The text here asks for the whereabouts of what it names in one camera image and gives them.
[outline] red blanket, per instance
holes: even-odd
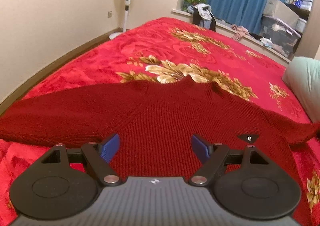
[[[196,82],[216,81],[234,95],[264,109],[308,123],[295,96],[281,80],[284,67],[223,35],[181,22],[158,19],[131,30],[66,64],[31,90],[25,98],[98,83],[150,80],[161,83],[182,79],[185,69]],[[303,198],[311,208],[305,214],[320,223],[320,153],[315,139],[294,149],[302,180]],[[10,183],[47,148],[0,141],[0,225],[14,217]]]

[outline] fan base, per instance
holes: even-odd
[[[109,36],[110,40],[116,38],[118,35],[121,35],[123,32],[116,32],[116,33],[113,33]]]

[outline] potted plant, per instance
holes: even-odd
[[[188,6],[195,6],[200,3],[207,3],[207,0],[183,0],[183,11],[187,11]]]

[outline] green plant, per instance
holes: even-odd
[[[189,5],[193,5],[193,6],[195,6],[195,5],[197,5],[197,4],[200,4],[200,3],[207,3],[207,0],[184,0],[184,2],[185,2],[185,4],[187,4],[188,6]]]

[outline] storage bin lid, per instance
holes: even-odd
[[[303,22],[303,23],[307,23],[307,21],[304,20],[304,19],[299,19],[299,21],[301,21],[301,22]]]
[[[274,18],[274,17],[271,17],[271,16],[266,16],[266,15],[263,15],[264,18],[269,18],[269,19],[273,19],[275,21],[278,21],[280,22],[281,24],[283,24],[288,30],[290,30],[292,33],[294,33],[297,37],[301,38],[301,35],[295,31],[293,28],[291,28],[290,26],[288,26],[286,23],[284,23],[281,19],[277,19],[277,18]]]

